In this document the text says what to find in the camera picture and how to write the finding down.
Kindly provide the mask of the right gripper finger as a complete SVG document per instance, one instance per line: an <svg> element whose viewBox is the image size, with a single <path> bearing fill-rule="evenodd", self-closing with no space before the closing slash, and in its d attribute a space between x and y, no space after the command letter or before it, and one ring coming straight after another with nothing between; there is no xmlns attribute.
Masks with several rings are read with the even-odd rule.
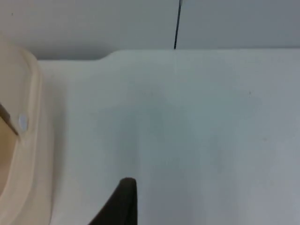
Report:
<svg viewBox="0 0 300 225"><path fill-rule="evenodd" d="M114 192L90 221L91 225L136 225L137 183L134 178L123 178Z"/></svg>

